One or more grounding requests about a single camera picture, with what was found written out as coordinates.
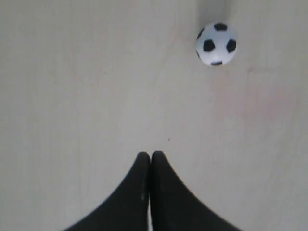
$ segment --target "light wooden floor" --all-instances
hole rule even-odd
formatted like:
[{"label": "light wooden floor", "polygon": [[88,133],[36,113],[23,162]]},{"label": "light wooden floor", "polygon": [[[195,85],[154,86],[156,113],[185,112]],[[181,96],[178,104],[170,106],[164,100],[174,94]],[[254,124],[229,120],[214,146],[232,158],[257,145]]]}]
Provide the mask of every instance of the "light wooden floor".
[{"label": "light wooden floor", "polygon": [[[246,231],[308,226],[307,0],[1,0],[0,230],[59,231],[163,150]],[[202,26],[239,33],[197,58]]]}]

